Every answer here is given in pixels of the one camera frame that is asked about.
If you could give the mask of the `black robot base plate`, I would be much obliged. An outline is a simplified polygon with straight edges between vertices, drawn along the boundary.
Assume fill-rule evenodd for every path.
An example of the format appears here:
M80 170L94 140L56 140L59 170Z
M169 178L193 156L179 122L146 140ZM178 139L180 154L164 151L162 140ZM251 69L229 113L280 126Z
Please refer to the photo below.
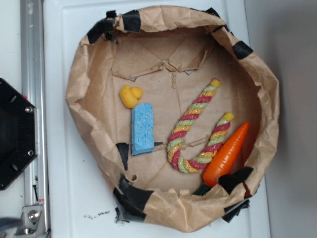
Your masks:
M36 108L0 80L0 189L6 190L37 156Z

